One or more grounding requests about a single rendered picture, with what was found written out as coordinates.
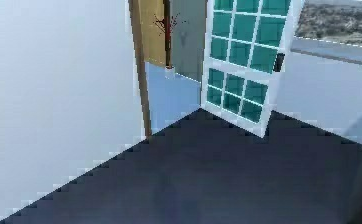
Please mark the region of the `white door with teal panes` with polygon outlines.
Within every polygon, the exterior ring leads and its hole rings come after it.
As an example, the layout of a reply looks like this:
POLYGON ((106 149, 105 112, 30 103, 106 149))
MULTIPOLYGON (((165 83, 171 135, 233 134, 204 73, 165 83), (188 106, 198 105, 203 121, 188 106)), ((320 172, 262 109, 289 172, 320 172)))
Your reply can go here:
POLYGON ((302 8, 303 0, 208 0, 201 108, 264 137, 302 8))

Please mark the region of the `bare red twig plant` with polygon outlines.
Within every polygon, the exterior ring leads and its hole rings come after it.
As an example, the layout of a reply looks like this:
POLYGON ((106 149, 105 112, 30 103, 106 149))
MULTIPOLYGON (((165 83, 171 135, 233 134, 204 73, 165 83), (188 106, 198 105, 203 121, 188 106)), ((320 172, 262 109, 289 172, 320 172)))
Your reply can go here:
POLYGON ((155 0, 153 25, 156 31, 156 63, 166 69, 173 69, 172 39, 176 26, 182 24, 180 12, 174 8, 175 0, 155 0))

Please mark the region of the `window with grey sill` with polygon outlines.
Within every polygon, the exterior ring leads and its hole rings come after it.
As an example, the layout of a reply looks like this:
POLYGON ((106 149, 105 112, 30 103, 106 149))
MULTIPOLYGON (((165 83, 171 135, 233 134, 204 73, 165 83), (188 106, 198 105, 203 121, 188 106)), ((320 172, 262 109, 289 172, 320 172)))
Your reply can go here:
POLYGON ((291 51, 362 65, 362 0, 303 0, 291 51))

